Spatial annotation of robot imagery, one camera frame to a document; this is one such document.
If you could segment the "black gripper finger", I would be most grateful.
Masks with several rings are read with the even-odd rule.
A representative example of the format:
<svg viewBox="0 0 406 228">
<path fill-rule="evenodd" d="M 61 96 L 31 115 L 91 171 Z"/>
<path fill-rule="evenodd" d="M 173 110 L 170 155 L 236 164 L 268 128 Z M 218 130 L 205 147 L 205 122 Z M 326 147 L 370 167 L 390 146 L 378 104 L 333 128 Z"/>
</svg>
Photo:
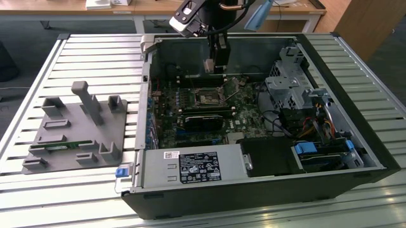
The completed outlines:
<svg viewBox="0 0 406 228">
<path fill-rule="evenodd" d="M 230 58 L 230 43 L 228 33 L 221 33 L 209 36 L 209 72 L 224 73 L 229 65 Z"/>
</svg>

